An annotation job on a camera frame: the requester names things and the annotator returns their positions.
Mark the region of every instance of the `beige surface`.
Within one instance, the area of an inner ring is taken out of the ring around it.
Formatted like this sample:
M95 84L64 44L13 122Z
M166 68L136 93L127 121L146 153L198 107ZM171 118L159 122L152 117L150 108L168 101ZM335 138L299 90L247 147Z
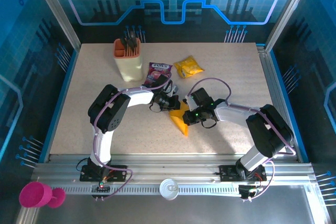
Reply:
M117 88L138 87L143 83L124 82L112 57L113 44L83 44L61 113L51 154L89 154L92 128L87 111L106 84ZM241 105L263 106L271 103L264 72L255 44L171 43L143 44L144 76L149 62L173 64L193 55L205 69L181 79L175 67L172 80L184 97L193 84L206 77L225 80L232 89L230 101ZM214 100L226 98L227 88L217 81L204 81ZM229 122L220 122L212 129L200 124L189 127L185 137L171 122L168 112L154 113L148 105L127 109L116 129L111 153L245 153L253 143L247 129Z

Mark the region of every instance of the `snack bag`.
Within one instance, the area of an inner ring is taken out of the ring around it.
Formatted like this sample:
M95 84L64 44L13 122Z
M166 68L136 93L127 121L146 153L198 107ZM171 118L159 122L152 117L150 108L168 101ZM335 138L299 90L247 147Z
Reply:
M192 76L196 73L203 72L204 69L201 68L193 56L187 57L185 60L175 62L174 66L177 69L177 73L182 78L187 78L189 76Z
M173 66L169 64L150 62L148 74L147 74L144 85L152 84L162 74L169 77L172 67Z

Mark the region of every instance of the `pen holder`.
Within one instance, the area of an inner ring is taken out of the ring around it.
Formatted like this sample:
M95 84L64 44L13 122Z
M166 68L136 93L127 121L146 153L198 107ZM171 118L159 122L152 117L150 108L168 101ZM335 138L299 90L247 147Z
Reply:
M137 47L134 52L127 46L125 50L120 39L114 41L113 57L124 81L142 80L141 42L136 38Z

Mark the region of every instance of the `glass wall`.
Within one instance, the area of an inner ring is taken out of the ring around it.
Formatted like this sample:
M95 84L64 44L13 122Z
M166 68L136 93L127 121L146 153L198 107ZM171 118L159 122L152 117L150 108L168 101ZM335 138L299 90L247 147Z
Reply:
M287 0L60 0L81 42L264 43Z
M308 157L335 175L336 0L301 0L274 53Z
M0 0L0 9L0 222L15 223L73 49L45 0Z

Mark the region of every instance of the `yellow snack bag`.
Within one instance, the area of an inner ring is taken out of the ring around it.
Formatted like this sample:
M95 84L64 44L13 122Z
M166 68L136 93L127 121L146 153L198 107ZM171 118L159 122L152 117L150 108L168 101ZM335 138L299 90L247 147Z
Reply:
M196 60L194 59L193 56L187 57L185 60L175 62L174 66L177 69L177 73L182 77L182 78L187 78L189 76L192 76L196 73L203 72L204 69L201 68Z

